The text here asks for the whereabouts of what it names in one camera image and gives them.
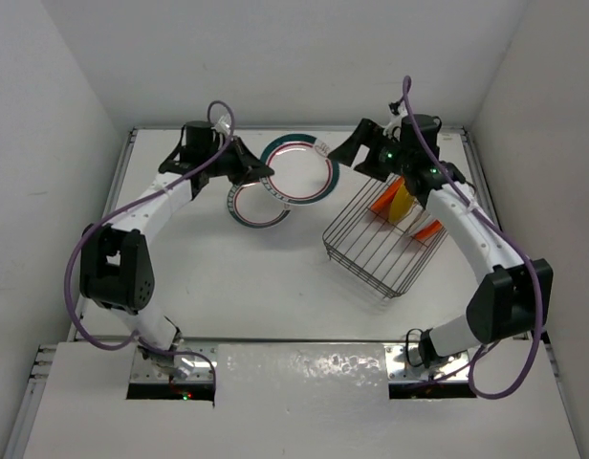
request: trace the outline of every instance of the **plate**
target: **plate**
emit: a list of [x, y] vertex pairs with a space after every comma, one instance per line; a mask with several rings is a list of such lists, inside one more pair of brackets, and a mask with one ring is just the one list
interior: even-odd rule
[[275, 171], [260, 183], [278, 200], [296, 206], [314, 204], [337, 186], [339, 166], [325, 158], [330, 148], [308, 134], [287, 134], [271, 142], [260, 161]]
[[291, 213], [288, 205], [273, 199], [259, 183], [232, 187], [227, 209], [237, 223], [257, 230], [273, 227]]

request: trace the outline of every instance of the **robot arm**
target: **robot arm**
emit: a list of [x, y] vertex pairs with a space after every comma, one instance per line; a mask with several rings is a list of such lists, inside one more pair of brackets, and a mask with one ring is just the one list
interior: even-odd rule
[[180, 337], [179, 329], [164, 316], [153, 299], [154, 274], [148, 247], [171, 216], [194, 200], [211, 177], [228, 176], [234, 185], [257, 182], [273, 170], [256, 159], [235, 137], [222, 156], [203, 172], [170, 186], [213, 156], [224, 137], [210, 123], [186, 124], [180, 141], [159, 167], [152, 184], [140, 196], [161, 191], [157, 198], [132, 208], [95, 232], [82, 248], [80, 291], [117, 316], [142, 347], [164, 364], [164, 356]]
[[[437, 135], [441, 120], [428, 115], [415, 115], [415, 121], [438, 159]], [[355, 170], [381, 181], [392, 173], [403, 176], [407, 191], [441, 222], [454, 239], [479, 284], [464, 314], [423, 331], [418, 345], [418, 362], [426, 368], [440, 365], [449, 356], [472, 347], [532, 330], [534, 291], [522, 259], [486, 227], [473, 214], [472, 208], [454, 192], [422, 149], [412, 128], [411, 117], [405, 114], [402, 118], [398, 138], [373, 121], [363, 119], [354, 133], [328, 158], [351, 166], [362, 145], [367, 146], [369, 151]], [[441, 163], [456, 186], [472, 202], [471, 207], [486, 216], [475, 204], [465, 177], [458, 168], [454, 164]], [[553, 272], [544, 259], [534, 261], [533, 266], [541, 286], [545, 323]]]

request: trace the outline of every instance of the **white wall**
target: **white wall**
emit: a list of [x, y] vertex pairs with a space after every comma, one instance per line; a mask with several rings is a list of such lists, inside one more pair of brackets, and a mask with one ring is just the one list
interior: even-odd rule
[[421, 112], [470, 123], [527, 0], [43, 0], [120, 126], [179, 124], [212, 98], [246, 124], [384, 119], [412, 74]]
[[66, 337], [68, 252], [121, 141], [39, 0], [0, 0], [0, 457], [37, 346]]
[[535, 0], [474, 135], [505, 229], [553, 265], [549, 333], [589, 457], [589, 0]]

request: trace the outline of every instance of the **metal rack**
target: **metal rack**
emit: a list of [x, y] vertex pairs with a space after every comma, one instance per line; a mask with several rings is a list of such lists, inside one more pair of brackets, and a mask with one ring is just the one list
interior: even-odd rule
[[397, 179], [370, 179], [322, 234], [332, 260], [388, 298], [409, 290], [447, 236], [443, 228], [423, 241], [407, 235], [424, 212], [417, 204], [397, 225], [370, 210]]

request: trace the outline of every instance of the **yellow object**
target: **yellow object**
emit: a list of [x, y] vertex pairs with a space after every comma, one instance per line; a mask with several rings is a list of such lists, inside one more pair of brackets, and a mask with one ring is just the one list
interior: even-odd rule
[[390, 212], [388, 213], [388, 221], [392, 224], [399, 223], [411, 210], [416, 198], [407, 192], [407, 188], [401, 186], [394, 195], [392, 204], [390, 205]]

